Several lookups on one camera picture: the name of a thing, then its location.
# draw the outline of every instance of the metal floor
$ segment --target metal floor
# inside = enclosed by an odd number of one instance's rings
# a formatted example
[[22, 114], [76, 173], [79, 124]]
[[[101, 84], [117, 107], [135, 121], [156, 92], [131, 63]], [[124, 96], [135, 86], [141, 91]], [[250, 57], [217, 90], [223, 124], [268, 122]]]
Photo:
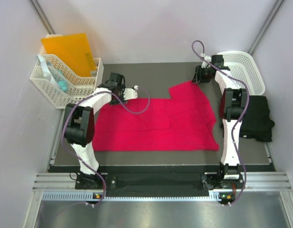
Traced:
[[[123, 74], [127, 87], [140, 85], [153, 98], [170, 98], [168, 88], [192, 80], [196, 63], [153, 63], [153, 64], [112, 64], [104, 66], [103, 81], [111, 72]], [[216, 82], [202, 84], [200, 88], [207, 95], [218, 120], [220, 90]], [[146, 95], [139, 91], [139, 97]], [[101, 165], [217, 165], [223, 154], [223, 131], [216, 122], [213, 136], [220, 150], [213, 151], [171, 151], [171, 152], [97, 152], [96, 158]], [[240, 139], [240, 154], [245, 164], [269, 164], [264, 143], [254, 139]], [[76, 158], [61, 146], [55, 158], [56, 166], [79, 165]]]
[[43, 201], [35, 228], [290, 227], [278, 192], [247, 192], [231, 208], [217, 202], [108, 201], [94, 209], [85, 204], [69, 207], [72, 204]]

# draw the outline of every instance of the purple cable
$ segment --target purple cable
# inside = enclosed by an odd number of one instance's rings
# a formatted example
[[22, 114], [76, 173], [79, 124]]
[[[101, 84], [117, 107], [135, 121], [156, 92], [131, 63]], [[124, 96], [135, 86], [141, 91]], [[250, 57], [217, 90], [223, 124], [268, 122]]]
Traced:
[[195, 51], [195, 49], [194, 49], [194, 44], [195, 44], [196, 42], [200, 43], [200, 44], [203, 46], [203, 50], [205, 50], [205, 47], [204, 47], [204, 44], [202, 43], [202, 41], [200, 41], [200, 40], [195, 40], [195, 41], [192, 43], [192, 46], [191, 46], [191, 47], [192, 47], [192, 50], [193, 50], [193, 52], [197, 55], [197, 57], [199, 57], [202, 61], [204, 61], [205, 63], [209, 64], [209, 65], [210, 65], [211, 67], [213, 67], [215, 70], [218, 70], [219, 72], [221, 72], [223, 75], [227, 76], [228, 78], [230, 78], [230, 79], [232, 79], [232, 80], [234, 80], [234, 81], [237, 81], [237, 82], [242, 83], [242, 84], [244, 85], [246, 91], [247, 91], [247, 101], [246, 101], [246, 104], [245, 104], [244, 110], [243, 110], [242, 114], [240, 115], [240, 117], [238, 118], [238, 120], [235, 122], [235, 124], [234, 124], [234, 126], [232, 127], [232, 130], [231, 130], [231, 137], [232, 137], [232, 141], [233, 141], [233, 144], [234, 144], [234, 147], [235, 147], [235, 151], [236, 151], [236, 153], [237, 153], [238, 160], [239, 160], [240, 163], [242, 164], [242, 166], [243, 166], [243, 170], [244, 170], [244, 184], [243, 184], [243, 187], [242, 187], [240, 193], [239, 193], [238, 196], [236, 197], [236, 199], [230, 204], [230, 205], [233, 205], [233, 204], [235, 204], [235, 203], [237, 202], [237, 200], [238, 200], [238, 199], [240, 198], [240, 196], [242, 195], [242, 193], [243, 193], [243, 191], [244, 191], [244, 189], [245, 189], [245, 186], [246, 186], [246, 181], [247, 181], [247, 170], [246, 170], [246, 167], [245, 167], [245, 165], [244, 165], [244, 163], [243, 163], [242, 157], [241, 157], [241, 155], [240, 155], [240, 153], [239, 153], [239, 151], [238, 151], [238, 148], [237, 148], [237, 146], [236, 146], [236, 142], [235, 142], [235, 139], [234, 139], [234, 134], [233, 134], [233, 132], [234, 132], [234, 129], [235, 129], [236, 125], [237, 125], [239, 122], [241, 122], [241, 120], [243, 119], [243, 117], [244, 117], [244, 115], [245, 115], [245, 113], [246, 113], [246, 111], [247, 111], [247, 109], [248, 109], [248, 105], [249, 105], [249, 96], [250, 96], [250, 94], [249, 94], [249, 89], [248, 89], [248, 86], [246, 85], [245, 82], [243, 82], [243, 81], [241, 81], [241, 80], [239, 80], [239, 79], [236, 79], [236, 78], [234, 78], [234, 77], [231, 77], [230, 75], [226, 74], [224, 71], [222, 71], [221, 69], [219, 69], [218, 67], [214, 66], [212, 63], [208, 62], [208, 61], [205, 60], [203, 57], [201, 57], [201, 56]]
[[90, 96], [88, 96], [88, 97], [86, 97], [86, 98], [80, 100], [78, 103], [76, 103], [76, 105], [75, 105], [75, 106], [72, 108], [72, 110], [70, 111], [70, 113], [69, 113], [69, 115], [68, 115], [68, 117], [67, 117], [67, 119], [66, 119], [66, 121], [65, 121], [65, 124], [64, 124], [64, 126], [63, 126], [62, 135], [61, 135], [61, 139], [60, 139], [60, 142], [61, 142], [63, 148], [64, 148], [68, 153], [70, 153], [71, 155], [73, 155], [73, 156], [75, 156], [76, 158], [78, 158], [78, 159], [79, 159], [79, 160], [80, 160], [80, 161], [81, 161], [81, 162], [82, 162], [82, 163], [83, 163], [83, 164], [84, 164], [89, 170], [93, 171], [98, 177], [100, 177], [101, 181], [103, 182], [103, 187], [104, 187], [104, 188], [103, 188], [103, 194], [102, 194], [100, 200], [99, 200], [95, 205], [99, 204], [99, 203], [102, 202], [102, 200], [104, 199], [104, 196], [105, 196], [105, 193], [106, 193], [106, 190], [107, 190], [107, 185], [106, 185], [106, 183], [105, 183], [104, 178], [101, 176], [100, 173], [98, 173], [96, 170], [94, 170], [93, 168], [91, 168], [88, 164], [86, 164], [86, 163], [83, 161], [82, 158], [80, 158], [79, 156], [77, 156], [75, 153], [71, 152], [71, 151], [65, 146], [65, 144], [64, 144], [64, 140], [63, 140], [63, 139], [64, 139], [65, 131], [66, 131], [66, 128], [67, 128], [67, 124], [69, 123], [69, 120], [70, 120], [72, 114], [74, 113], [75, 109], [79, 106], [79, 104], [81, 104], [82, 102], [84, 102], [84, 101], [86, 101], [86, 100], [88, 100], [88, 99], [90, 99], [90, 98], [92, 98], [92, 97], [94, 97], [94, 96], [96, 96], [96, 95], [99, 95], [99, 94], [111, 94], [112, 96], [114, 96], [114, 97], [115, 97], [115, 98], [121, 103], [121, 105], [122, 105], [122, 106], [123, 106], [128, 112], [130, 112], [130, 113], [132, 113], [132, 114], [140, 114], [140, 113], [145, 112], [145, 111], [148, 109], [149, 105], [150, 105], [151, 97], [150, 97], [150, 94], [149, 94], [145, 89], [143, 89], [143, 88], [141, 88], [141, 87], [139, 87], [139, 86], [138, 86], [138, 88], [139, 88], [139, 89], [142, 89], [142, 90], [146, 93], [146, 95], [147, 95], [147, 97], [148, 97], [147, 105], [146, 105], [146, 107], [145, 107], [142, 111], [140, 111], [140, 112], [133, 112], [133, 111], [129, 110], [129, 109], [128, 109], [128, 108], [122, 103], [122, 101], [119, 99], [119, 97], [118, 97], [117, 95], [115, 95], [114, 93], [109, 92], [109, 91], [100, 91], [100, 92], [94, 93], [94, 94], [92, 94], [92, 95], [90, 95]]

